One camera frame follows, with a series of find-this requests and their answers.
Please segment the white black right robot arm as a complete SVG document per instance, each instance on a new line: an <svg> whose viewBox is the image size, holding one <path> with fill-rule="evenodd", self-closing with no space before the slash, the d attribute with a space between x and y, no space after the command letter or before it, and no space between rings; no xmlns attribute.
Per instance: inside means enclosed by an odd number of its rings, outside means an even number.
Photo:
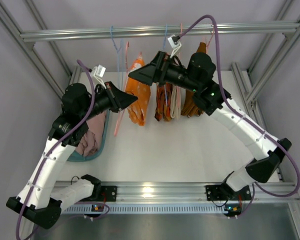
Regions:
<svg viewBox="0 0 300 240"><path fill-rule="evenodd" d="M291 142L277 139L261 129L243 110L231 94L213 81L216 65L204 52L192 54L184 67L177 56L159 51L154 59L132 72L129 77L146 85L166 83L193 92L193 102L208 116L235 135L250 151L253 159L231 172L218 187L228 199L253 183L267 183L282 163Z"/></svg>

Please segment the orange white tie-dye trousers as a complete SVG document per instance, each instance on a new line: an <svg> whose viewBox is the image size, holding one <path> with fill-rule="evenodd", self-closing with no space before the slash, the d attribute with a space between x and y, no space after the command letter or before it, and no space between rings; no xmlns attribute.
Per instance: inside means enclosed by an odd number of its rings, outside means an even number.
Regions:
<svg viewBox="0 0 300 240"><path fill-rule="evenodd" d="M151 96L151 87L128 77L125 92L137 97L128 108L129 118L134 124L144 127L146 124L147 109Z"/></svg>

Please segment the pink trousers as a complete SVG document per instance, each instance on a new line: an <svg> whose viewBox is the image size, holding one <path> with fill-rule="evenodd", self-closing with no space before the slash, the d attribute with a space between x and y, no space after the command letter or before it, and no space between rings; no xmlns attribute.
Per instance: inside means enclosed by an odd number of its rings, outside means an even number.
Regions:
<svg viewBox="0 0 300 240"><path fill-rule="evenodd" d="M101 148L106 116L107 112L104 111L86 121L88 131L75 149L78 154L83 157L92 156Z"/></svg>

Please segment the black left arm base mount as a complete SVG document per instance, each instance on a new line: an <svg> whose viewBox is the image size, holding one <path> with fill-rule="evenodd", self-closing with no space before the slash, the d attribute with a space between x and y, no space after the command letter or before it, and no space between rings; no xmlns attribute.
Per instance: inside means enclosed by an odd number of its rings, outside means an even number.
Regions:
<svg viewBox="0 0 300 240"><path fill-rule="evenodd" d="M117 201L117 190L118 187L115 185L101 186L97 190L97 202L116 202Z"/></svg>

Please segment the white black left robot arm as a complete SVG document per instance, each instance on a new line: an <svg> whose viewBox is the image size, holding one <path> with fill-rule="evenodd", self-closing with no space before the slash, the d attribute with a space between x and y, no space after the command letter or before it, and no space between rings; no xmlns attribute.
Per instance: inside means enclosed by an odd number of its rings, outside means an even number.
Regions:
<svg viewBox="0 0 300 240"><path fill-rule="evenodd" d="M61 98L62 112L53 122L39 163L26 186L7 200L6 206L43 229L56 224L62 212L80 202L102 200L102 182L89 174L53 192L68 158L88 132L87 121L107 110L117 113L138 100L112 82L93 87L89 93L82 83L69 85Z"/></svg>

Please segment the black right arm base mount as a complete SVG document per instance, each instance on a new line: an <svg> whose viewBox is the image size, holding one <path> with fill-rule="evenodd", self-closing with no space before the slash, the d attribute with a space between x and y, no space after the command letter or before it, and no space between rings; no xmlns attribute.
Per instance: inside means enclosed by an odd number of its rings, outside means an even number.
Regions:
<svg viewBox="0 0 300 240"><path fill-rule="evenodd" d="M234 191L225 184L209 184L205 186L205 192L208 201L238 201L239 197L243 201L250 201L252 199L253 191L246 185L239 191Z"/></svg>

